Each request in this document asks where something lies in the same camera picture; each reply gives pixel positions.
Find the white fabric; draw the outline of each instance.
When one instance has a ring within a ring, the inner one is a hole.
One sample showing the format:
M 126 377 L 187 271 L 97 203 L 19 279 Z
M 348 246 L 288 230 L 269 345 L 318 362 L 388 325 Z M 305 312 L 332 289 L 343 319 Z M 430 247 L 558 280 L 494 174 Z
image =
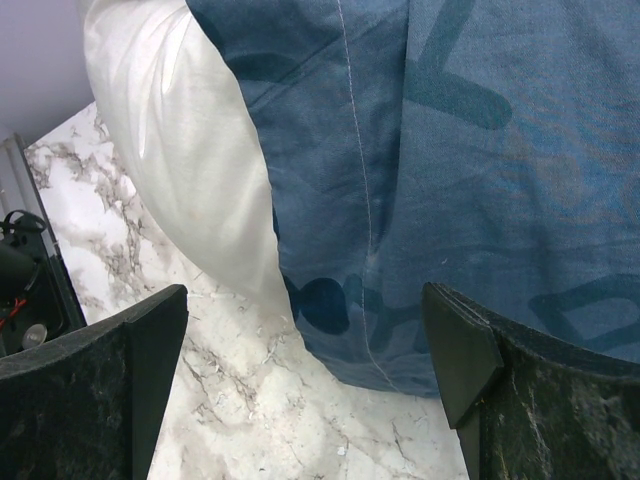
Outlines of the white fabric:
M 205 273 L 290 315 L 238 83 L 184 0 L 79 0 L 100 114 L 146 207 Z

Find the white stitching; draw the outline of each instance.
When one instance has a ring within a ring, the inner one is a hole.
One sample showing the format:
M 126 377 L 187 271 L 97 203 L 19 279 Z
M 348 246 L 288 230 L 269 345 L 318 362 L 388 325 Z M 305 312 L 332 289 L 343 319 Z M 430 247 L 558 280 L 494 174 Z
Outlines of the white stitching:
M 362 148 L 362 137 L 360 136 L 360 125 L 358 123 L 358 114 L 356 112 L 356 99 L 353 95 L 353 77 L 351 75 L 351 57 L 349 55 L 349 43 L 347 42 L 347 28 L 344 23 L 344 15 L 342 14 L 342 2 L 341 0 L 337 0 L 338 2 L 338 13 L 340 14 L 340 23 L 342 24 L 342 33 L 344 37 L 344 49 L 347 56 L 347 74 L 349 76 L 349 94 L 351 95 L 351 106 L 353 108 L 353 121 L 356 125 L 356 135 L 358 137 L 358 148 L 360 149 L 360 160 L 362 161 L 362 176 L 364 177 L 364 192 L 367 199 L 367 219 L 369 221 L 369 244 L 367 246 L 367 258 L 362 269 L 362 323 L 364 325 L 364 341 L 367 346 L 367 353 L 369 354 L 369 358 L 371 362 L 375 365 L 375 367 L 382 373 L 384 378 L 389 382 L 389 385 L 398 393 L 400 390 L 393 384 L 389 376 L 386 372 L 378 365 L 378 362 L 373 358 L 373 353 L 371 353 L 371 349 L 369 348 L 369 332 L 367 331 L 367 311 L 365 309 L 365 275 L 367 272 L 367 263 L 372 255 L 373 250 L 373 222 L 371 220 L 371 201 L 369 200 L 369 183 L 367 181 L 367 167 L 364 162 L 364 150 Z

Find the marble surface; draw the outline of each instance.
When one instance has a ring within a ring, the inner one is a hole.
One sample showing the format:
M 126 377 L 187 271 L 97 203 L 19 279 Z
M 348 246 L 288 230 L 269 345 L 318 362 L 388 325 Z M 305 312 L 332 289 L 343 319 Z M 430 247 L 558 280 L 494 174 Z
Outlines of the marble surface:
M 95 105 L 27 157 L 87 321 L 172 283 L 190 319 L 150 479 L 464 479 L 437 400 L 342 385 L 274 317 L 167 239 Z

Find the denim fabric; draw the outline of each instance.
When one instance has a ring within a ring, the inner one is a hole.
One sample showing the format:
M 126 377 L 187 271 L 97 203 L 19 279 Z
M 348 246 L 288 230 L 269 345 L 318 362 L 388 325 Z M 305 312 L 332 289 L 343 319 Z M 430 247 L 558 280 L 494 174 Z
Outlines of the denim fabric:
M 437 394 L 444 282 L 640 361 L 635 0 L 188 0 L 239 80 L 307 349 Z

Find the blue fabric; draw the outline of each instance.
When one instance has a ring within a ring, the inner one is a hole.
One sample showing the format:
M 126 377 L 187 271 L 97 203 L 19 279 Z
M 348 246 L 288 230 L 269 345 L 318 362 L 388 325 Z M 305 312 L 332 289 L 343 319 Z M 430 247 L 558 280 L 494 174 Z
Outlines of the blue fabric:
M 636 0 L 188 0 L 236 74 L 307 349 L 430 396 L 425 282 L 640 361 Z

